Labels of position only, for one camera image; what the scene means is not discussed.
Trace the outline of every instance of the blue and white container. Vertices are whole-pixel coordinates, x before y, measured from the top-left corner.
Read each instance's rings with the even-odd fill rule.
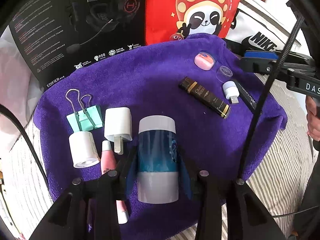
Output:
[[[178,198],[175,122],[163,115],[147,116],[139,123],[138,200],[164,204]]]

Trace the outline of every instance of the purple towel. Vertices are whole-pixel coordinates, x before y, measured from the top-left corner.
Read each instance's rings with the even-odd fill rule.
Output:
[[[201,70],[193,62],[202,50],[215,55],[217,60],[210,71]],[[101,175],[100,164],[85,169],[73,168],[68,141],[72,129],[66,119],[72,108],[65,99],[65,93],[71,88],[79,89],[81,95],[93,95],[92,104],[101,106],[103,119],[106,108],[129,107],[133,137],[137,137],[139,121],[143,117],[157,114],[172,117],[176,122],[178,143],[199,168],[218,178],[234,179],[252,113],[239,99],[238,104],[231,106],[229,117],[222,119],[179,89],[178,84],[189,76],[227,102],[222,83],[216,78],[216,70],[225,65],[258,100],[263,84],[254,74],[238,68],[238,61],[222,39],[195,34],[183,41],[141,47],[97,62],[76,70],[47,90],[38,103],[34,122],[40,129],[52,198],[56,200],[74,178],[90,180]],[[70,93],[70,97],[76,102],[75,93]],[[286,121],[286,113],[270,94],[252,140],[244,169],[245,179],[259,165],[277,131],[285,128]],[[103,131],[103,128],[92,131],[99,153]],[[182,192],[175,203],[151,205],[137,200],[136,185],[127,207],[130,220],[121,225],[123,240],[164,240],[193,225],[199,216],[199,203],[189,201]]]

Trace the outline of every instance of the red paper bag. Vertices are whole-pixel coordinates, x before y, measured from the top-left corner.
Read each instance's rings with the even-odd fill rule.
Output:
[[[240,0],[147,0],[146,43],[209,33],[225,38]]]

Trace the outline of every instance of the human hand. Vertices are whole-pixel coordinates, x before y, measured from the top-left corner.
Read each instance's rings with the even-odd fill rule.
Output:
[[[317,117],[317,105],[310,96],[306,96],[308,132],[314,140],[320,141],[320,119]]]

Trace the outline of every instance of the mint green binder clip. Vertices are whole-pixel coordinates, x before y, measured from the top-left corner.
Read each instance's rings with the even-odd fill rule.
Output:
[[[70,98],[68,98],[68,93],[70,91],[78,92],[78,102],[81,106],[81,111],[76,112],[72,101],[70,100]],[[82,101],[82,99],[85,97],[90,97],[88,101],[88,108],[84,108],[84,104]],[[100,106],[90,106],[91,98],[91,95],[84,95],[80,98],[80,91],[74,88],[69,89],[66,93],[66,99],[71,103],[73,109],[73,114],[67,115],[67,120],[74,132],[91,131],[103,126]]]

